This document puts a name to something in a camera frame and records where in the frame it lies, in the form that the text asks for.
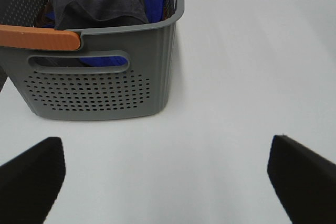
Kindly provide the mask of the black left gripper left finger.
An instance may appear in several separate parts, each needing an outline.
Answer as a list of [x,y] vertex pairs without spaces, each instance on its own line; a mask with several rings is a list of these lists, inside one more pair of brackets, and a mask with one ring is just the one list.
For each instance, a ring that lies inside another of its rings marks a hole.
[[43,223],[64,179],[59,137],[48,137],[1,165],[1,223]]

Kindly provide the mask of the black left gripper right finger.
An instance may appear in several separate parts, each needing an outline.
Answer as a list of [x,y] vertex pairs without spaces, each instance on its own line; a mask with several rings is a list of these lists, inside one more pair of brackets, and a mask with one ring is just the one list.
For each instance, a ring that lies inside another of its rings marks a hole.
[[334,163],[286,135],[275,135],[267,174],[292,223],[335,223]]

